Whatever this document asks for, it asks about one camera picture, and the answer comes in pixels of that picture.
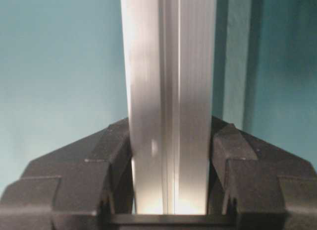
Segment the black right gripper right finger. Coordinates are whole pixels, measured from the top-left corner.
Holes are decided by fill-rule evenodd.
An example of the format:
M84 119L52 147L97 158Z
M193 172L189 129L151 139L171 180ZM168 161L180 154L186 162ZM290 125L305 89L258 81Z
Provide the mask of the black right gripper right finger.
M317 173L312 164L213 117L209 214L238 230L314 230Z

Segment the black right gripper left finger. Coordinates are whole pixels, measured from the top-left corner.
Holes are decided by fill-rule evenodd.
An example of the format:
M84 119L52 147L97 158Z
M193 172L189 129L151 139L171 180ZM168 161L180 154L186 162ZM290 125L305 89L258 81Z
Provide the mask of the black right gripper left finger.
M32 160L0 200L3 230L101 230L133 203L129 125L107 128Z

